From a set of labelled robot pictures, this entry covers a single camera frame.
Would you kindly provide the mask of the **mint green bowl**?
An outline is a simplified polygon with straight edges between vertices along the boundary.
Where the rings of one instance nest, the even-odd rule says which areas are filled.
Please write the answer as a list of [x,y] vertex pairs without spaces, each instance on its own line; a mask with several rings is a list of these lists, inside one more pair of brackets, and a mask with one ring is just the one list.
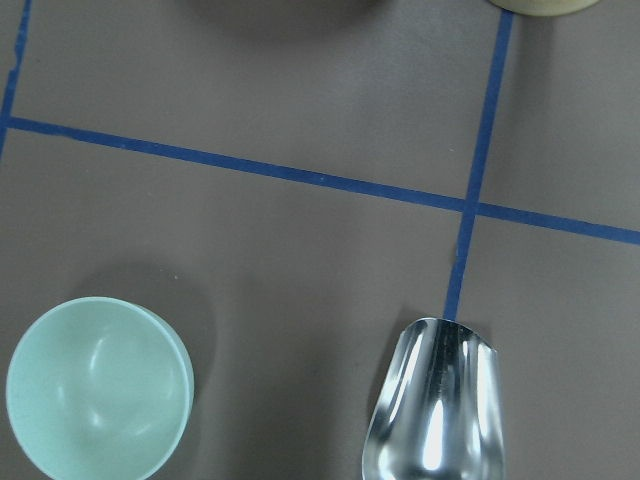
[[148,479],[176,450],[195,397],[176,331],[137,304],[84,297],[41,315],[6,376],[9,425],[51,479]]

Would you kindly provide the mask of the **metal ice scoop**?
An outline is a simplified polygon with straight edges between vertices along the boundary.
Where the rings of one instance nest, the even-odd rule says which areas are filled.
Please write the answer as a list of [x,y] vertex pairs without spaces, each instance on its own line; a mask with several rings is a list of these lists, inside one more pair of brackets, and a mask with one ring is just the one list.
[[365,479],[503,479],[497,351],[454,321],[421,318],[398,339],[361,457]]

